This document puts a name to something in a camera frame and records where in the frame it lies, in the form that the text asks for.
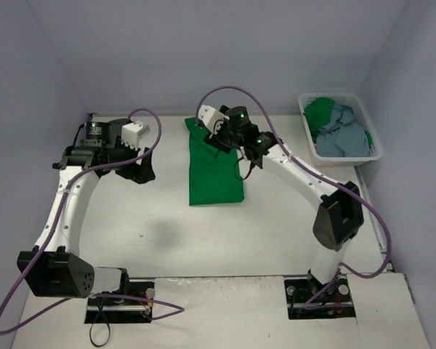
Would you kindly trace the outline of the green t shirt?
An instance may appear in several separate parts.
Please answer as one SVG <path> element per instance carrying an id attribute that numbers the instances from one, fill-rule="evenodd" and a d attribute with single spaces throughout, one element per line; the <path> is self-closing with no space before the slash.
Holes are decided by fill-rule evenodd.
<path id="1" fill-rule="evenodd" d="M 243 182 L 236 179 L 236 151 L 229 154 L 206 144 L 206 129 L 198 127 L 193 117 L 185 119 L 189 132 L 189 205 L 237 204 L 244 201 Z"/>

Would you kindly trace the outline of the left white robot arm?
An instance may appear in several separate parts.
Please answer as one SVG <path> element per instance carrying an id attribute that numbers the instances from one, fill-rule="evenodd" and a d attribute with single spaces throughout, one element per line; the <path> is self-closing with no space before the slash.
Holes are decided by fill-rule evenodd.
<path id="1" fill-rule="evenodd" d="M 19 253 L 17 266 L 36 297 L 87 298 L 104 292 L 114 305 L 122 305 L 131 295 L 126 269 L 83 260 L 81 230 L 102 176 L 114 172 L 136 184 L 156 178 L 152 150 L 140 145 L 150 129 L 141 121 L 116 119 L 89 121 L 84 130 L 85 136 L 53 164 L 59 183 L 51 212 L 32 250 Z"/>

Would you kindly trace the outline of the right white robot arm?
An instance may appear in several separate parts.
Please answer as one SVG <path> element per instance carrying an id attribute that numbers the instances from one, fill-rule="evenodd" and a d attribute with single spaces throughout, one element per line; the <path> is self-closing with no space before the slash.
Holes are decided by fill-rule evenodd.
<path id="1" fill-rule="evenodd" d="M 198 121 L 209 131 L 205 137 L 207 144 L 225 153 L 232 149 L 240 151 L 252 168 L 276 175 L 316 210 L 312 232 L 320 247 L 307 273 L 307 291 L 316 300 L 326 298 L 333 291 L 331 279 L 348 244 L 364 223 L 361 204 L 344 192 L 347 189 L 359 194 L 358 187 L 353 182 L 330 185 L 327 177 L 308 164 L 297 165 L 282 140 L 274 132 L 261 132 L 243 106 L 223 105 L 217 110 L 202 105 Z"/>

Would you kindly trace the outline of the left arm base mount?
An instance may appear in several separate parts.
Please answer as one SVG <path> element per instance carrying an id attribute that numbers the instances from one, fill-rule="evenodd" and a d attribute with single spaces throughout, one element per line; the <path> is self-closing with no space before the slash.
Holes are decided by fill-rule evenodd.
<path id="1" fill-rule="evenodd" d="M 130 281 L 127 294 L 152 299 L 155 281 L 135 279 Z M 84 317 L 85 324 L 149 324 L 153 303 L 108 297 L 89 298 Z"/>

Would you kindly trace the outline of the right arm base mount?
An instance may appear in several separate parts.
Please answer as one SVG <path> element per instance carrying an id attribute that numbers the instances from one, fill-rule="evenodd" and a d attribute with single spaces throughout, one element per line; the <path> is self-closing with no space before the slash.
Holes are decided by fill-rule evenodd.
<path id="1" fill-rule="evenodd" d="M 287 278 L 284 280 L 284 289 L 289 320 L 356 317 L 346 276 L 341 276 L 327 292 L 317 297 L 307 306 L 305 306 L 305 303 L 313 296 L 308 280 L 304 278 Z"/>

